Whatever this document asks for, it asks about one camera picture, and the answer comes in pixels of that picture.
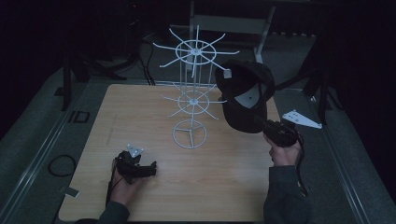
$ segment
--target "black tool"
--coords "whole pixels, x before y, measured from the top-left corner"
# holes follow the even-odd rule
[[[291,147],[297,142],[300,144],[300,155],[296,162],[296,171],[299,179],[301,192],[304,196],[308,195],[303,180],[300,176],[300,165],[304,158],[304,140],[303,137],[295,130],[295,123],[286,119],[281,121],[272,121],[263,119],[260,116],[254,116],[254,121],[262,126],[262,132],[279,147]]]
[[[122,151],[116,158],[117,169],[128,184],[133,184],[134,179],[148,177],[157,173],[157,162],[154,161],[150,166],[140,166],[142,155],[132,157],[129,151]]]
[[[149,177],[157,174],[157,162],[154,161],[150,166],[140,166],[140,158],[142,155],[133,157],[129,151],[122,151],[118,157],[114,159],[110,181],[107,186],[106,205],[110,201],[111,191],[113,186],[114,173],[116,168],[122,178],[130,185],[134,183],[137,178]]]
[[[295,124],[288,120],[272,121],[256,115],[254,121],[262,126],[262,132],[279,147],[291,147],[300,138],[294,129]]]

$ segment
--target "cap brim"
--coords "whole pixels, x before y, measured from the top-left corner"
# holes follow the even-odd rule
[[[244,133],[262,132],[262,127],[254,121],[254,116],[260,115],[267,119],[267,104],[265,102],[255,109],[246,109],[242,106],[236,108],[228,102],[223,103],[222,108],[224,118],[232,128]]]

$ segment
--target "dark background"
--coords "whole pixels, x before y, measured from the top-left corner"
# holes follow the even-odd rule
[[[93,58],[120,53],[111,46],[117,30],[111,22],[143,21],[166,38],[170,23],[189,23],[189,1],[0,1],[0,107],[3,137],[44,81],[62,67],[65,43],[72,42]],[[260,17],[251,2],[202,0],[197,10]],[[396,3],[390,0],[277,3],[272,35],[317,35],[302,69],[325,66],[331,71],[342,107],[391,197],[395,162]]]

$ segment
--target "black cable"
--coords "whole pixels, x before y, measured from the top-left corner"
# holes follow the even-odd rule
[[[113,190],[113,178],[114,178],[114,174],[116,173],[117,161],[118,161],[117,158],[114,159],[113,164],[111,166],[111,177],[107,184],[107,194],[106,194],[105,206],[107,206],[108,202],[110,202],[111,191]]]
[[[150,53],[150,55],[148,56],[148,60],[147,60],[147,63],[146,63],[146,64],[143,62],[143,59],[142,59],[142,57],[140,56],[140,54],[138,55],[138,60],[140,61],[140,63],[141,63],[142,66],[143,66],[143,68],[142,68],[143,74],[145,75],[146,80],[148,81],[148,84],[149,84],[149,85],[152,85],[152,86],[155,86],[154,78],[152,78],[152,76],[151,76],[151,74],[150,74],[150,72],[149,72],[149,62],[151,61],[151,57],[152,57],[152,54],[153,54],[153,52],[154,52],[154,47],[152,47],[151,43],[149,43],[147,40],[142,39],[142,43],[143,43],[143,44],[147,44],[147,45],[150,46],[150,48],[151,48],[151,53]]]
[[[303,161],[303,158],[305,155],[303,136],[299,134],[299,138],[297,141],[300,144],[301,150],[300,150],[300,158],[298,159],[297,164],[296,164],[296,172],[297,172],[298,182],[300,184],[300,189],[301,189],[303,195],[306,197],[306,196],[308,196],[308,190],[306,190],[306,187],[305,187],[303,180],[301,179],[301,175],[300,175],[300,166],[301,166],[301,162]]]
[[[123,180],[124,177],[122,177],[119,181],[117,181],[117,183],[111,188],[111,191],[113,191],[113,189],[121,182],[121,180]]]
[[[69,174],[56,174],[55,172],[52,171],[52,164],[54,162],[56,162],[57,160],[59,160],[60,158],[68,158],[68,159],[70,159],[73,162],[73,172],[71,172]],[[49,162],[49,165],[48,165],[49,173],[52,174],[52,175],[55,175],[55,176],[59,176],[59,177],[65,177],[65,176],[73,175],[74,172],[76,171],[76,168],[77,168],[77,163],[76,163],[75,159],[73,157],[69,156],[69,155],[66,155],[66,154],[55,157],[54,159],[52,159]]]
[[[116,74],[122,74],[122,73],[125,73],[125,72],[127,72],[127,71],[133,69],[134,66],[137,64],[137,61],[138,61],[138,58],[137,58],[137,56],[136,56],[135,59],[134,59],[134,61],[132,62],[132,64],[131,64],[130,66],[125,67],[125,68],[117,69],[117,70],[114,71],[114,73],[116,73]]]

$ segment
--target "cable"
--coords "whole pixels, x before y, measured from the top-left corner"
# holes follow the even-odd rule
[[[108,202],[110,201],[110,197],[111,197],[111,191],[113,191],[113,178],[114,178],[114,174],[116,173],[116,166],[117,166],[117,161],[118,158],[115,158],[113,160],[113,164],[111,165],[111,177],[110,180],[108,181],[108,185],[107,185],[107,194],[106,194],[106,203],[105,206],[107,206]]]
[[[140,62],[140,63],[142,64],[142,66],[143,66],[143,68],[142,68],[143,74],[145,75],[146,80],[148,81],[148,84],[149,84],[149,85],[152,85],[152,86],[155,86],[154,78],[152,78],[152,76],[151,76],[151,74],[150,74],[150,72],[149,72],[149,62],[151,61],[151,57],[152,57],[152,54],[153,54],[153,52],[154,52],[154,47],[152,47],[151,43],[149,43],[147,40],[142,39],[142,43],[143,43],[143,44],[147,44],[147,45],[150,46],[150,48],[151,48],[151,53],[150,53],[150,55],[148,56],[148,61],[147,61],[146,64],[143,62],[143,59],[142,59],[142,57],[140,56],[140,54],[138,55],[138,60],[139,60],[139,62]]]
[[[68,158],[68,159],[70,159],[73,162],[73,172],[71,172],[69,174],[56,174],[55,172],[52,171],[52,164],[54,162],[56,162],[57,160],[59,160],[60,158]],[[49,173],[52,174],[52,175],[55,175],[55,176],[59,176],[59,177],[65,177],[65,176],[73,175],[74,172],[76,171],[76,168],[77,168],[77,164],[76,164],[75,159],[73,157],[69,156],[69,155],[66,155],[66,154],[55,157],[54,159],[52,159],[52,161],[49,162],[49,165],[48,165]]]
[[[117,183],[111,188],[111,191],[113,191],[113,189],[121,182],[121,180],[123,180],[124,177],[122,177],[119,181],[117,181]]]
[[[300,158],[298,159],[297,164],[296,164],[296,172],[297,172],[297,177],[298,177],[298,182],[300,184],[301,192],[306,197],[306,196],[308,196],[308,190],[306,190],[306,187],[305,187],[303,180],[301,179],[301,175],[300,175],[300,166],[301,166],[301,162],[303,161],[304,154],[305,154],[303,136],[299,134],[299,138],[297,141],[300,144],[301,151],[300,151]]]

